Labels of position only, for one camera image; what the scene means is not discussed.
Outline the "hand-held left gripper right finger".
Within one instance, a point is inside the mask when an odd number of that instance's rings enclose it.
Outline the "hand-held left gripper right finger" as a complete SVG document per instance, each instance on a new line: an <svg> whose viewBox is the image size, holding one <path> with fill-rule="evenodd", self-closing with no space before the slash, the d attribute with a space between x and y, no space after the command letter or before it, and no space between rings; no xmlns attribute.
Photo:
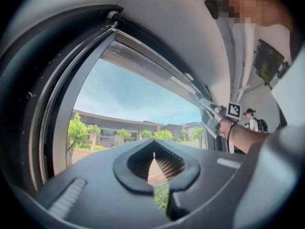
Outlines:
<svg viewBox="0 0 305 229"><path fill-rule="evenodd" d="M176 220L211 199L239 169L244 155L155 140L154 159L164 176L154 184L154 201Z"/></svg>

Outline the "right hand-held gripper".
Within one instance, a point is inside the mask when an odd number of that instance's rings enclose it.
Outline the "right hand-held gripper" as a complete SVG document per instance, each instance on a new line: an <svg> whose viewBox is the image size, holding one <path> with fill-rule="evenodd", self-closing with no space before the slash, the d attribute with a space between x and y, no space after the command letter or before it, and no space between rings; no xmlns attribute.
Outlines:
<svg viewBox="0 0 305 229"><path fill-rule="evenodd" d="M214 130L218 131L220 128L220 122L224 118L231 118L233 120L239 120L241 117L241 105L236 103L229 102L227 107L223 105L213 105L213 111L214 114L214 121L215 121L215 127Z"/></svg>

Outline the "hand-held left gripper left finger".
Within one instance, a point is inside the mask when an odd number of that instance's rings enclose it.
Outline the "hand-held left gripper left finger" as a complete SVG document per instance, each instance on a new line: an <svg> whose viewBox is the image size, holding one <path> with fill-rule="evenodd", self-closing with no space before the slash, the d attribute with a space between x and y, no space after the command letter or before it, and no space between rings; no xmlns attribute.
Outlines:
<svg viewBox="0 0 305 229"><path fill-rule="evenodd" d="M148 184L152 139L88 155L53 177L37 201L69 224L167 224Z"/></svg>

